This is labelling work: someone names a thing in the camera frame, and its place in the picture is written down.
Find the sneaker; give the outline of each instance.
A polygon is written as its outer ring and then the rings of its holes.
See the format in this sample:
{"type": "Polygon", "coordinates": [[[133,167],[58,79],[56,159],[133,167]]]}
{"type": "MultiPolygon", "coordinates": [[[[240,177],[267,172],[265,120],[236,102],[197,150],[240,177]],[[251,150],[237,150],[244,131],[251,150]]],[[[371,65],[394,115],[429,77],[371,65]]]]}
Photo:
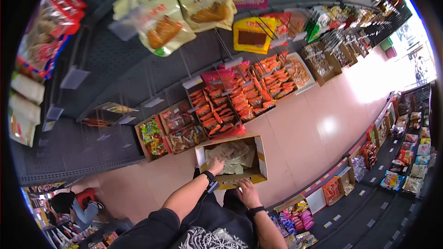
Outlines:
{"type": "Polygon", "coordinates": [[[105,208],[105,207],[103,206],[102,203],[97,202],[97,201],[89,201],[88,204],[89,204],[89,203],[94,203],[94,204],[96,204],[99,210],[102,210],[102,209],[105,208]]]}

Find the red stool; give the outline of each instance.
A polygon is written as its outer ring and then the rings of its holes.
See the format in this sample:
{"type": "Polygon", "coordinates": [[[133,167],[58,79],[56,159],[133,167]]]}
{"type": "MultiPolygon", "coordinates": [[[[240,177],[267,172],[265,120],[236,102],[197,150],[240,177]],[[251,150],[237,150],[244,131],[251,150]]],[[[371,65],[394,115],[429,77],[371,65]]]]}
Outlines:
{"type": "Polygon", "coordinates": [[[85,189],[82,192],[79,192],[75,195],[75,199],[77,199],[78,203],[80,204],[82,209],[86,209],[88,206],[89,200],[86,201],[86,204],[83,203],[83,200],[85,200],[86,198],[90,198],[92,201],[95,201],[95,190],[92,187],[89,187],[87,189],[85,189]]]}

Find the black wristband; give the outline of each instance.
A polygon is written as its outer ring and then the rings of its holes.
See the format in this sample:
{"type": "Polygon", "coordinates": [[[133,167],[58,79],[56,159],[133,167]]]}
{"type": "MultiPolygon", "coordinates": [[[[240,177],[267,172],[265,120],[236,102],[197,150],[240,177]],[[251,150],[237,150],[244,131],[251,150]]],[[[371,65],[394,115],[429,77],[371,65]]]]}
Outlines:
{"type": "Polygon", "coordinates": [[[251,217],[254,217],[256,213],[258,213],[259,211],[262,211],[262,210],[265,210],[265,208],[263,206],[250,209],[249,215],[251,215],[251,217]]]}
{"type": "Polygon", "coordinates": [[[209,184],[214,181],[215,176],[214,176],[214,174],[210,173],[209,171],[205,170],[201,174],[205,174],[206,177],[208,177],[209,184]]]}

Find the strap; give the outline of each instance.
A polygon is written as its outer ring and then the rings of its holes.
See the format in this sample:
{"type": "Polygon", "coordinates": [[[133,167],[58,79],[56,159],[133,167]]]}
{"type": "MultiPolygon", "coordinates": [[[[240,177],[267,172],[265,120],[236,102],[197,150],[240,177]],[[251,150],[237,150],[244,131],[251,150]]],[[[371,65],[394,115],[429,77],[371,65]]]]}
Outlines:
{"type": "Polygon", "coordinates": [[[262,210],[266,210],[266,209],[263,206],[253,208],[253,209],[249,210],[249,214],[251,215],[251,217],[254,217],[256,213],[258,213],[259,211],[262,211],[262,210]]]}

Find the tiled floor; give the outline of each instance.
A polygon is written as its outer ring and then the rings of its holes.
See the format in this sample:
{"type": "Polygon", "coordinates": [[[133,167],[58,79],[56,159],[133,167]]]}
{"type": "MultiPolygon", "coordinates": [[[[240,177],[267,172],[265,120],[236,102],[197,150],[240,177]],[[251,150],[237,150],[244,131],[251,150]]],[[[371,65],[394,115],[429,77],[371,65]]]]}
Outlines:
{"type": "MultiPolygon", "coordinates": [[[[389,64],[376,47],[335,80],[288,98],[246,125],[262,135],[269,180],[256,187],[265,207],[296,193],[337,162],[363,134],[398,88],[390,79],[400,64],[389,64]]],[[[93,187],[116,218],[134,224],[162,206],[192,179],[195,152],[167,155],[151,163],[90,176],[73,187],[93,187]]],[[[219,202],[223,191],[216,191],[219,202]]]]}

